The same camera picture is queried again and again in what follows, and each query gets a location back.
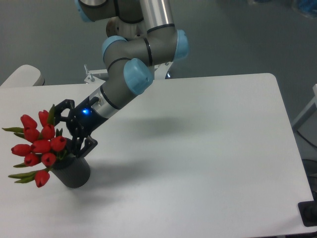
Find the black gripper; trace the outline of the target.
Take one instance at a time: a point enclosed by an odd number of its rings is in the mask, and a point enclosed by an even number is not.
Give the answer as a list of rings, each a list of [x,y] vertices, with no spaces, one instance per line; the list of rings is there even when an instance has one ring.
[[[93,104],[98,101],[98,97],[92,99],[87,97],[80,104],[75,106],[74,100],[65,99],[54,107],[54,124],[65,122],[70,134],[71,153],[77,158],[86,157],[98,144],[92,138],[91,133],[100,125],[107,121],[93,109]],[[62,113],[69,109],[67,116]]]

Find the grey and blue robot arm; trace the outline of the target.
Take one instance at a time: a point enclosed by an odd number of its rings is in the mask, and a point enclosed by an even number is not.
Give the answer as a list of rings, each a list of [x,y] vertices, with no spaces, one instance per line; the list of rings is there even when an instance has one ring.
[[[84,21],[123,22],[102,45],[108,79],[80,104],[66,99],[55,107],[55,122],[66,123],[71,138],[61,154],[84,157],[97,145],[91,133],[153,82],[152,67],[185,58],[189,43],[175,28],[167,0],[78,0]]]

